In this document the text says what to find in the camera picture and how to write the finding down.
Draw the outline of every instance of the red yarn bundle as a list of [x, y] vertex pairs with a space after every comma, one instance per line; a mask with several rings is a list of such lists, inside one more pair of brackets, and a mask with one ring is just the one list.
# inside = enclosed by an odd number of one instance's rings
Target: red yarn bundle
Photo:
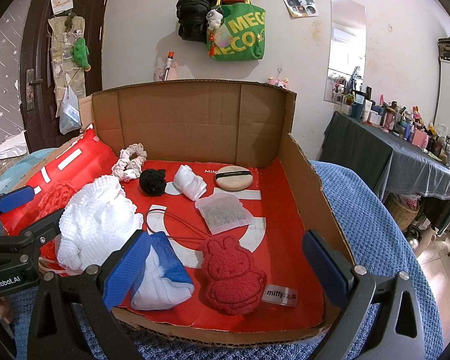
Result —
[[261, 302], [267, 282], [252, 253], [233, 235], [206, 240], [202, 251], [202, 271], [209, 280], [207, 300], [230, 315], [251, 313]]
[[[70, 198], [77, 193], [70, 181], [59, 180], [42, 196], [38, 204], [38, 214], [35, 221], [44, 218], [53, 211], [65, 208]], [[56, 261], [55, 242], [51, 240], [40, 248], [41, 255]]]

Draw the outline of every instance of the blue textured blanket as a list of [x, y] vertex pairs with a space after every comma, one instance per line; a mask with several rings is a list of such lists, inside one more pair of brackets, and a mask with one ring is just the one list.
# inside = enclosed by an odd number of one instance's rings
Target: blue textured blanket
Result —
[[[323, 190], [342, 227], [358, 264], [376, 275], [410, 273], [413, 280], [425, 332], [426, 360], [435, 360], [442, 352], [443, 335], [433, 294], [415, 256], [398, 226], [378, 198], [351, 170], [330, 163], [312, 162], [323, 183]], [[18, 359], [26, 359], [28, 325], [36, 289], [13, 295], [13, 329]], [[347, 358], [357, 356], [372, 326], [376, 308], [368, 312]], [[85, 337], [98, 359], [105, 359], [90, 328], [83, 325]], [[226, 349], [169, 341], [146, 331], [123, 326], [145, 359], [306, 359], [318, 340], [299, 344], [259, 346], [253, 349]]]

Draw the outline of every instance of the red plush rabbit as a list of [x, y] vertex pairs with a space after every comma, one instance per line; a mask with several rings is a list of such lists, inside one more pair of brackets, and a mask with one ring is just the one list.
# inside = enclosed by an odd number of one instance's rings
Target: red plush rabbit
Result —
[[262, 300], [267, 281], [252, 253], [233, 235], [204, 242], [202, 271], [209, 280], [206, 297], [227, 314], [249, 314]]

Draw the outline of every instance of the door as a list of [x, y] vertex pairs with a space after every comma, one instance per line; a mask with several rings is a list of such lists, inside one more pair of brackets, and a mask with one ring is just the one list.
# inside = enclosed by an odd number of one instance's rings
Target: door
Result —
[[[85, 19], [84, 38], [89, 49], [91, 70], [85, 72], [85, 90], [90, 95], [102, 90], [102, 35], [107, 0], [73, 0], [77, 16]], [[77, 136], [79, 130], [60, 133], [56, 115], [55, 83], [50, 55], [51, 28], [48, 19], [53, 11], [50, 0], [31, 0], [23, 30], [20, 53], [20, 98], [30, 152], [48, 147], [59, 147]], [[33, 69], [33, 75], [27, 71]], [[27, 90], [27, 81], [34, 82]], [[33, 99], [33, 109], [27, 111], [27, 99]]]

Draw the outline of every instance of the door lock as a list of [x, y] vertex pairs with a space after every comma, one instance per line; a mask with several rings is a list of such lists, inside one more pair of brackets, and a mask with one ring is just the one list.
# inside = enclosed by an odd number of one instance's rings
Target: door lock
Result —
[[26, 76], [25, 76], [25, 82], [27, 84], [25, 88], [25, 96], [26, 96], [26, 104], [27, 104], [27, 111], [31, 111], [35, 108], [35, 99], [34, 99], [34, 88], [33, 85], [40, 84], [43, 80], [42, 79], [34, 79], [34, 70], [28, 69]]

